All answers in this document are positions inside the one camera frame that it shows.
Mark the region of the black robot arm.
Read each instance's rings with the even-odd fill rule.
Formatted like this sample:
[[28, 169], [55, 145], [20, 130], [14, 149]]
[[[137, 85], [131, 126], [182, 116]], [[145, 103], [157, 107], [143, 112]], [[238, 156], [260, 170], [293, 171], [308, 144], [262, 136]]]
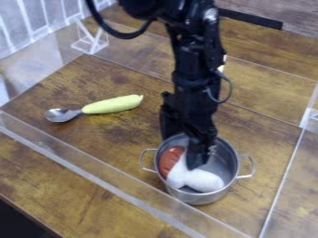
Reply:
[[165, 139], [189, 135], [186, 166], [193, 170], [207, 163], [215, 149], [213, 114], [225, 103], [218, 8], [214, 0], [119, 0], [119, 4], [133, 17], [166, 23], [175, 69], [174, 91], [162, 94], [161, 131]]

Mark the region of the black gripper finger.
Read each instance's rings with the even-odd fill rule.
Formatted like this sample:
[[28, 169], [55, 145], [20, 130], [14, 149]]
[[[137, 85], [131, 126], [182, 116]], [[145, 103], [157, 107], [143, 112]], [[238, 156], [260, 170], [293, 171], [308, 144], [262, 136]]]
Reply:
[[189, 170], [194, 170], [207, 163], [209, 157], [217, 149], [218, 129], [211, 127], [206, 131], [201, 131], [191, 127], [186, 130], [186, 134], [189, 135], [186, 166]]
[[159, 121], [163, 139], [182, 133], [179, 114], [167, 105], [161, 107]]

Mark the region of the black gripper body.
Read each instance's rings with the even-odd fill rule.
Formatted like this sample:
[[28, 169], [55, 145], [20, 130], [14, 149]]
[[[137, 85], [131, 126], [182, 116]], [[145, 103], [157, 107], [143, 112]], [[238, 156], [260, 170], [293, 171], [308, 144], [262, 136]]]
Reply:
[[186, 133], [191, 127], [201, 131], [215, 127], [213, 114], [218, 110], [221, 78], [214, 73], [190, 77], [183, 73], [174, 72], [173, 83], [174, 92], [162, 93], [163, 105], [167, 105], [179, 114], [182, 133]]

